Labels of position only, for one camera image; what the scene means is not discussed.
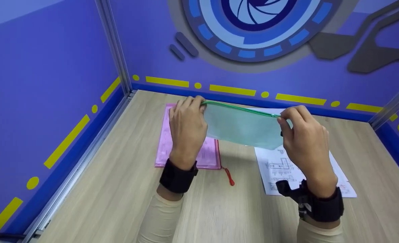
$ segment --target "white paper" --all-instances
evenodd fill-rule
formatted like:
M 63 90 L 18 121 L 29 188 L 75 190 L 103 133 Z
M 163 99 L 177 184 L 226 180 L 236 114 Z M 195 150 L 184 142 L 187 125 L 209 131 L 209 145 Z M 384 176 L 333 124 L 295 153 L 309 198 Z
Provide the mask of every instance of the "white paper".
M 253 110 L 280 114 L 284 109 L 254 108 Z M 291 189 L 296 189 L 300 186 L 301 181 L 306 179 L 301 170 L 289 159 L 283 145 L 275 150 L 256 147 L 255 154 L 267 195 L 281 195 L 276 188 L 276 182 L 279 180 L 287 180 Z M 332 153 L 329 152 L 329 155 L 333 170 L 338 178 L 337 186 L 340 187 L 342 196 L 357 197 L 354 188 L 352 188 Z

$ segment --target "wrist strap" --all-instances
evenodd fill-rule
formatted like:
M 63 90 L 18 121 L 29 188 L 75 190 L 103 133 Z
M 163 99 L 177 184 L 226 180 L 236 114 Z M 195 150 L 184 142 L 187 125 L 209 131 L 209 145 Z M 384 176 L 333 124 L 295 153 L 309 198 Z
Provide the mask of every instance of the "wrist strap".
M 329 198 L 319 198 L 312 194 L 307 187 L 306 180 L 301 182 L 299 188 L 292 190 L 287 180 L 276 182 L 277 189 L 281 195 L 291 197 L 298 203 L 300 218 L 307 214 L 317 222 L 334 222 L 343 215 L 343 199 L 340 188 Z
M 334 222 L 340 219 L 343 215 L 343 198 L 339 187 L 336 187 L 335 192 L 329 198 L 319 198 L 312 194 L 306 186 L 308 194 L 307 201 L 304 207 L 306 214 L 318 222 Z
M 160 176 L 159 182 L 173 193 L 185 193 L 189 190 L 193 178 L 198 174 L 196 161 L 189 171 L 179 169 L 170 159 L 165 164 L 164 171 Z

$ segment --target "red zipper pull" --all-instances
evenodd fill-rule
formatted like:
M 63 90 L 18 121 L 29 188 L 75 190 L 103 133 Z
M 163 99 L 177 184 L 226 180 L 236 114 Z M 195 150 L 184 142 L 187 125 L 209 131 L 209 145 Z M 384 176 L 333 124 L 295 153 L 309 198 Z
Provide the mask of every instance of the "red zipper pull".
M 221 166 L 221 167 L 224 168 L 224 170 L 225 170 L 225 172 L 226 172 L 226 174 L 227 174 L 227 176 L 228 176 L 228 178 L 229 178 L 229 184 L 230 184 L 231 186 L 234 186 L 234 185 L 235 185 L 235 182 L 232 180 L 232 178 L 231 178 L 231 173 L 229 173 L 229 170 L 228 170 L 227 168 L 223 167 L 223 166 Z

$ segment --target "hand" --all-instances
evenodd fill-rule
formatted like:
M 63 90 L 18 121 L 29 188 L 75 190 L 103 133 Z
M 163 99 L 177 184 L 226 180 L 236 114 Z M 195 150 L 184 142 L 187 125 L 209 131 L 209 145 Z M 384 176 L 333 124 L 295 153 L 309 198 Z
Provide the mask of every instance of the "hand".
M 286 121 L 290 119 L 293 128 Z M 330 197 L 337 185 L 329 157 L 329 132 L 305 106 L 290 107 L 281 113 L 283 146 L 288 157 L 306 176 L 309 190 L 318 197 Z
M 179 100 L 170 109 L 170 128 L 173 148 L 171 162 L 180 169 L 190 170 L 204 143 L 208 125 L 204 120 L 205 101 L 201 96 Z

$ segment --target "sleeve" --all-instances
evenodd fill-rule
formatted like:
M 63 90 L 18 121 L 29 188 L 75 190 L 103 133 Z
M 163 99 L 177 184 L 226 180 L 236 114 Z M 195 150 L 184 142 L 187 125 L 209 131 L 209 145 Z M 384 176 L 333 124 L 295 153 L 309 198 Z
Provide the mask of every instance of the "sleeve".
M 344 243 L 342 225 L 334 229 L 321 229 L 300 219 L 297 243 Z
M 139 228 L 136 243 L 171 243 L 183 199 L 168 201 L 155 193 Z

